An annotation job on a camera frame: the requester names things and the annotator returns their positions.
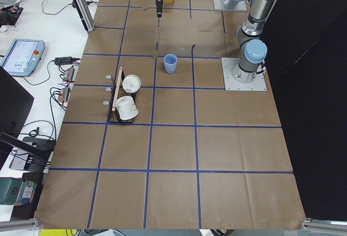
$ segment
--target black wall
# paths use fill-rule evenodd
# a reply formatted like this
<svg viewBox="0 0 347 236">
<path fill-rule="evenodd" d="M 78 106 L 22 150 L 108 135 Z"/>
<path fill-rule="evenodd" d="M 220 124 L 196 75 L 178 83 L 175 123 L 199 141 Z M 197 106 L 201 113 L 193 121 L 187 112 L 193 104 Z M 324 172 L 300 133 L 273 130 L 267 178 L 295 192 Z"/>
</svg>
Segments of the black wall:
<svg viewBox="0 0 347 236">
<path fill-rule="evenodd" d="M 266 64 L 307 217 L 347 220 L 347 0 L 278 0 Z"/>
</svg>

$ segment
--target light blue tablet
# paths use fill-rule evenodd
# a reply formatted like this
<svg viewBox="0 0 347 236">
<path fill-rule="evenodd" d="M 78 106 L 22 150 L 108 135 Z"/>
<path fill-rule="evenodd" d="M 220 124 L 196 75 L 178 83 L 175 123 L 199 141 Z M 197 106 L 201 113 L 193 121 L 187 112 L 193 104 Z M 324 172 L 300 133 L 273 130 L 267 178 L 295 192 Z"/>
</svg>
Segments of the light blue tablet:
<svg viewBox="0 0 347 236">
<path fill-rule="evenodd" d="M 44 51 L 44 41 L 14 39 L 0 66 L 12 76 L 31 75 Z"/>
</svg>

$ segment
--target metal bracket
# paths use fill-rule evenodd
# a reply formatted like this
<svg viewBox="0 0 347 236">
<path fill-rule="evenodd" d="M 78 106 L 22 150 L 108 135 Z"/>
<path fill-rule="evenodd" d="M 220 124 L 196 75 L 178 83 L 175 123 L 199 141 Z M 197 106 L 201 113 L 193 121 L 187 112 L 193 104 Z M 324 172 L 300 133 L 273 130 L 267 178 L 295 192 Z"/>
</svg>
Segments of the metal bracket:
<svg viewBox="0 0 347 236">
<path fill-rule="evenodd" d="M 213 5 L 216 11 L 247 12 L 247 7 L 244 1 L 230 2 L 228 5 L 225 5 L 221 0 L 213 0 Z"/>
<path fill-rule="evenodd" d="M 232 68 L 237 63 L 239 63 L 239 58 L 222 58 L 226 91 L 267 91 L 264 75 L 262 73 L 257 74 L 251 83 L 243 84 L 235 80 L 232 76 Z"/>
</svg>

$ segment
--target white mounting plate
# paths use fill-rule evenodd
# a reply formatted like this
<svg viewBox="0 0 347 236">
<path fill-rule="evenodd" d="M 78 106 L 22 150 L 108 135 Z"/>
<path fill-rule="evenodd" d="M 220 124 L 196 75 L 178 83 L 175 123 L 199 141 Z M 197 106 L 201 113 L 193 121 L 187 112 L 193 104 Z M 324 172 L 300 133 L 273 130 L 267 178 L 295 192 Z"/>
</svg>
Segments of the white mounting plate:
<svg viewBox="0 0 347 236">
<path fill-rule="evenodd" d="M 233 11 L 233 12 L 246 12 L 247 7 L 244 1 L 231 2 L 229 5 L 224 5 L 221 0 L 213 0 L 213 5 L 216 11 Z"/>
<path fill-rule="evenodd" d="M 239 58 L 222 58 L 222 68 L 224 76 L 224 85 L 226 91 L 267 91 L 264 75 L 257 74 L 251 83 L 240 83 L 232 76 L 232 68 L 239 63 Z"/>
</svg>

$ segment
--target wooden stick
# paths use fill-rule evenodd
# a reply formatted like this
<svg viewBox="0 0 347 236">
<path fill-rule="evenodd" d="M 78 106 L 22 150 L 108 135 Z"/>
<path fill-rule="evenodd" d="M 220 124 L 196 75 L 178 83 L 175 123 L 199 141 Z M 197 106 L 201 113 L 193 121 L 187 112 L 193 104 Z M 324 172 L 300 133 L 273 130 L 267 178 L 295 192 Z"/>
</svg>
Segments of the wooden stick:
<svg viewBox="0 0 347 236">
<path fill-rule="evenodd" d="M 117 76 L 117 82 L 115 84 L 115 91 L 114 91 L 114 97 L 113 97 L 113 102 L 112 102 L 112 111 L 114 112 L 116 110 L 116 102 L 118 98 L 118 92 L 119 92 L 119 86 L 120 86 L 120 80 L 121 80 L 121 74 L 123 72 L 123 68 L 119 68 L 118 76 Z"/>
</svg>

